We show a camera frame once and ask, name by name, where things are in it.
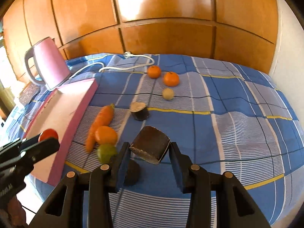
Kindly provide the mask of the red tomato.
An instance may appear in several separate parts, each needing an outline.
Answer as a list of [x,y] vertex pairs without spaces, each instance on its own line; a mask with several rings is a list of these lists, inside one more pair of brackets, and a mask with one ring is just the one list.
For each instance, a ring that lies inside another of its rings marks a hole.
[[54,129],[46,129],[44,130],[38,138],[38,142],[44,141],[49,138],[54,138],[56,140],[59,139],[58,133]]

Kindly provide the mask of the green lime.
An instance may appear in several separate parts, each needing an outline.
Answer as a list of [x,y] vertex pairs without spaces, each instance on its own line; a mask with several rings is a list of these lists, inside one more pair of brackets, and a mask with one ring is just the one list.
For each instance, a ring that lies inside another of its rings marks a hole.
[[97,158],[101,164],[107,164],[110,162],[114,155],[117,155],[118,151],[112,144],[99,145],[97,149]]

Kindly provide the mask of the orange tangerine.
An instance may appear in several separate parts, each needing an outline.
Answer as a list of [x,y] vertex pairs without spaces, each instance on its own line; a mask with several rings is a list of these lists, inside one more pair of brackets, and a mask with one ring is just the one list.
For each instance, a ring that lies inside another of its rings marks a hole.
[[179,75],[175,72],[166,72],[163,76],[163,83],[166,86],[177,86],[179,82]]
[[147,75],[151,79],[157,79],[161,76],[161,68],[156,65],[152,65],[147,69]]
[[98,144],[110,144],[115,146],[117,143],[117,133],[114,129],[109,126],[100,126],[96,129],[95,133],[95,140]]

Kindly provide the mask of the orange carrot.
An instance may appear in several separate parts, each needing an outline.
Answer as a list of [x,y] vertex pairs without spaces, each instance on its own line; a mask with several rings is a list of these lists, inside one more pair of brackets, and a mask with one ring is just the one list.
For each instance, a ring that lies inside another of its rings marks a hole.
[[114,104],[106,105],[101,108],[88,132],[87,140],[85,142],[85,149],[87,153],[91,153],[95,146],[95,131],[97,130],[97,128],[100,126],[110,125],[113,117]]

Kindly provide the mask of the dark eggplant chunk small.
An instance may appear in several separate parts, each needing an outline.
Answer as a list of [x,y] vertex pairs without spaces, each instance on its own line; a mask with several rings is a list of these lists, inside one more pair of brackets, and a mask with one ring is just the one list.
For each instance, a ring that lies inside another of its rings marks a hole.
[[144,102],[132,102],[129,109],[133,118],[137,121],[144,121],[149,118],[149,110]]

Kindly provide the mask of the pale yellow small fruit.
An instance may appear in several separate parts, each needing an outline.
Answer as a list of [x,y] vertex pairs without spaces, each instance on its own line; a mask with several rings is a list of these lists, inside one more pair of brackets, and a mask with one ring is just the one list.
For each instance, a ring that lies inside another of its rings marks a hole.
[[175,96],[175,93],[172,89],[170,88],[165,88],[163,91],[162,91],[162,96],[165,100],[172,100]]

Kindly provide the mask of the silver tissue box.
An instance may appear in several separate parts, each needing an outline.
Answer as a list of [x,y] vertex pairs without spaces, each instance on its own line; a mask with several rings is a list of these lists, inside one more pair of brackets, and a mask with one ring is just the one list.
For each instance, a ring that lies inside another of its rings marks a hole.
[[21,90],[18,96],[19,103],[22,105],[26,105],[30,103],[32,98],[39,93],[40,91],[40,86],[29,82],[27,83],[24,88]]

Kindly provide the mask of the pink cardboard box tray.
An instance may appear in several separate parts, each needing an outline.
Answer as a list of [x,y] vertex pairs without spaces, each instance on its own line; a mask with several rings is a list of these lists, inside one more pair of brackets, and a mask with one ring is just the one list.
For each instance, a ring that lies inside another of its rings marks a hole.
[[54,129],[60,148],[34,164],[31,175],[35,178],[52,186],[60,182],[69,147],[97,87],[94,78],[63,85],[53,90],[38,109],[24,137],[29,139],[46,129]]

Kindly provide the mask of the dark round object on sheet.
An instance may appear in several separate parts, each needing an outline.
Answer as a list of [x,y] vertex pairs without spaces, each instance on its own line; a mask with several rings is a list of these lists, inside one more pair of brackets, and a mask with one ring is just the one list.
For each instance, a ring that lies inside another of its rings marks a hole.
[[140,166],[134,160],[130,160],[128,163],[128,169],[124,179],[124,186],[133,186],[135,185],[140,178]]

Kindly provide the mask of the pink electric kettle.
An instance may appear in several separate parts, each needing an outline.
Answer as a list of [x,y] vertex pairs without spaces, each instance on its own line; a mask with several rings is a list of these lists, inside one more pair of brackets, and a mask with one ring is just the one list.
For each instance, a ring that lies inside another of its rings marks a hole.
[[[40,80],[31,73],[28,60],[32,58]],[[63,84],[71,72],[58,50],[54,39],[46,37],[34,44],[24,56],[26,71],[32,83],[38,86],[46,86],[50,91]]]

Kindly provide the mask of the blue plaid bedsheet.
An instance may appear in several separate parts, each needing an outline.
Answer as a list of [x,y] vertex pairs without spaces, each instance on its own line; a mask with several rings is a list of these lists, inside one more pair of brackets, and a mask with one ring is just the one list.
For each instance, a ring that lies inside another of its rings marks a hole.
[[[95,152],[85,151],[85,140],[99,110],[113,103],[110,126],[117,132],[118,147],[144,126],[155,127],[207,171],[235,174],[272,227],[295,223],[303,204],[303,129],[267,74],[182,55],[96,54],[66,64],[72,72],[81,69],[74,81],[95,78],[98,88],[73,137],[65,170],[86,172],[98,165]],[[152,65],[161,68],[157,79],[147,75]],[[177,86],[163,83],[166,72],[179,75]],[[174,91],[172,100],[163,98],[165,88]],[[133,118],[132,102],[147,105],[147,120]]]

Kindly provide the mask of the wooden panelled headboard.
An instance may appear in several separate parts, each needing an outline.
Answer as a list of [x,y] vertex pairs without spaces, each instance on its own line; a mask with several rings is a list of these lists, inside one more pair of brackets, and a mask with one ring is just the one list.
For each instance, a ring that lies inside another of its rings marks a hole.
[[14,0],[3,17],[8,59],[27,82],[24,55],[46,37],[65,59],[100,52],[177,54],[268,73],[276,0]]

